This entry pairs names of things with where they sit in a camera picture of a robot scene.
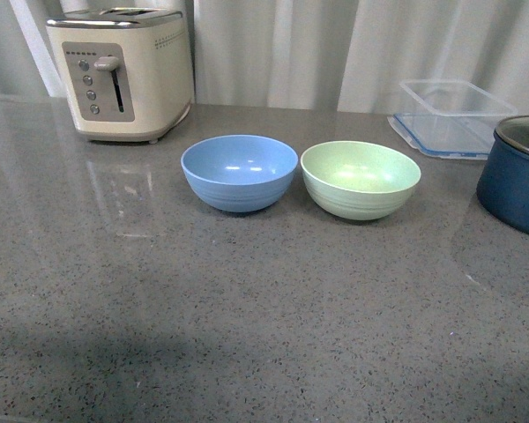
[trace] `pot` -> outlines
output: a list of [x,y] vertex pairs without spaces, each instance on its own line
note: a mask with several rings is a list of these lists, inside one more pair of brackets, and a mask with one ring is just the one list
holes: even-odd
[[476,196],[498,219],[529,234],[529,116],[503,119],[494,139]]

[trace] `plastic food container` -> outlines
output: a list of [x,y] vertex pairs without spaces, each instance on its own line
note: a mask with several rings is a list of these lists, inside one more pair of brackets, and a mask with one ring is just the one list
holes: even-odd
[[494,129],[518,111],[476,85],[458,79],[400,82],[408,94],[404,113],[390,124],[413,148],[446,159],[486,160]]

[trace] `white curtain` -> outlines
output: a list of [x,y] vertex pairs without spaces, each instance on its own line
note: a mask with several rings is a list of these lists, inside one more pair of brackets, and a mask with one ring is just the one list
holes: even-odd
[[0,0],[0,93],[63,96],[46,17],[113,6],[186,14],[200,103],[389,114],[458,78],[529,114],[529,0]]

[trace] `toaster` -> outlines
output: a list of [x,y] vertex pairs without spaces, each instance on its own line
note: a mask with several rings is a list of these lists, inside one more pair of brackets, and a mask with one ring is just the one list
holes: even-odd
[[47,21],[72,120],[90,140],[157,142],[189,112],[194,82],[180,11],[72,11]]

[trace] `toaster button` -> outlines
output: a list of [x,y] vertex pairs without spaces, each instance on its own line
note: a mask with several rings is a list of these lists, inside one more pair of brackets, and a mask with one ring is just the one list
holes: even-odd
[[84,59],[82,60],[79,60],[78,61],[78,67],[82,70],[82,71],[88,71],[90,69],[90,65],[88,64],[88,62]]

